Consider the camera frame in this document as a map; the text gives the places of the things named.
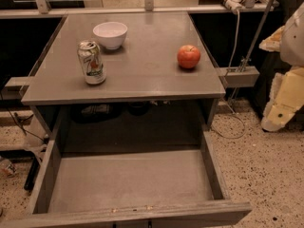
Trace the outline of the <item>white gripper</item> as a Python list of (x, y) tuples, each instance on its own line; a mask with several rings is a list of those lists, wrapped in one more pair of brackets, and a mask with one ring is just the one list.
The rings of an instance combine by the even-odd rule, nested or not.
[(258, 47), (280, 52), (282, 61), (298, 66), (285, 74), (276, 73), (272, 81), (261, 127), (274, 132), (283, 128), (304, 105), (304, 3), (288, 19), (285, 27), (278, 28)]

